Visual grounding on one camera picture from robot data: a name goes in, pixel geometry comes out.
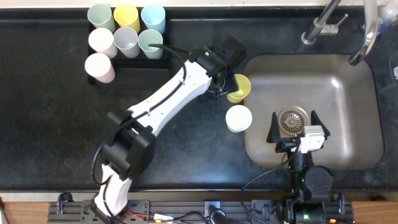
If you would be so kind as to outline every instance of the white cup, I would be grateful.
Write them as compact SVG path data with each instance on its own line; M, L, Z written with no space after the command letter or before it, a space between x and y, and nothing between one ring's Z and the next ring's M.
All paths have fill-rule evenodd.
M141 19L148 29L154 29L161 34L166 30L166 12L160 5L145 6L141 11Z
M252 115L247 107L236 105L226 112L225 120L228 129L238 133L250 127Z
M114 70L111 60L102 53L95 53L86 59L86 72L98 81L109 83L114 79Z
M113 34L105 28L93 30L88 36L88 44L98 53L105 54L109 58L114 58L118 49L113 43Z
M137 57L139 54L138 34L130 27L117 29L113 35L114 44L128 58Z
M87 18L96 28L106 28L111 32L116 29L112 10L106 4L95 4L89 8Z
M142 31L138 37L138 44L149 59L160 59L163 55L163 49L148 46L148 44L163 44L162 34L156 30Z

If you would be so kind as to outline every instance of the black countertop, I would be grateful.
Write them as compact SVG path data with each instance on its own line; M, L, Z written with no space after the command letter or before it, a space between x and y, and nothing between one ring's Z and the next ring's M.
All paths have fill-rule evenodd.
M228 34L247 48L235 69L264 54L352 54L363 33L361 8L339 8L331 22L349 18L339 34L306 46L300 36L320 8L168 9L170 45L216 45ZM127 109L155 90L98 91L87 83L86 9L1 11L0 190L97 190L90 164L106 113ZM374 69L386 143L372 169L332 170L334 189L398 189L398 29L377 38L366 61ZM131 190L238 189L267 169L244 149L244 133L228 131L225 97L199 96L164 127L152 164ZM286 170L258 181L255 189L290 190Z

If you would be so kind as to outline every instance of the yellow cup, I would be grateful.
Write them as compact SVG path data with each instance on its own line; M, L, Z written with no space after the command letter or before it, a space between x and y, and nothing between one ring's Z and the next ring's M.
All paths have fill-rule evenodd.
M133 4L123 4L116 7L113 12L113 17L120 27L130 27L137 33L139 32L138 10Z
M226 98L231 103L239 103L242 101L249 93L251 89L250 81L247 77L241 74L235 74L236 83L238 84L238 91L226 95Z

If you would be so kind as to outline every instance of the drain strainer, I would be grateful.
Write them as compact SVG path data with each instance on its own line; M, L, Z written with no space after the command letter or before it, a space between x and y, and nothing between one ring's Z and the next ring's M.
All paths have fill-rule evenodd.
M282 110L279 113L278 120L280 129L284 133L293 136L299 133L301 129L308 124L309 118L303 109L298 106L293 106Z

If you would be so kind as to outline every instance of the sink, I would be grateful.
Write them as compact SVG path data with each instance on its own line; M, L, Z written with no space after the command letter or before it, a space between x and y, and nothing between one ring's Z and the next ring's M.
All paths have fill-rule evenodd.
M374 167L384 153L376 87L366 62L348 63L349 55L263 55L244 74L251 92L244 105L253 122L245 131L246 151L260 166L279 165L282 153L266 142L275 111L281 136L301 133L312 110L331 136L312 153L315 165L331 169Z

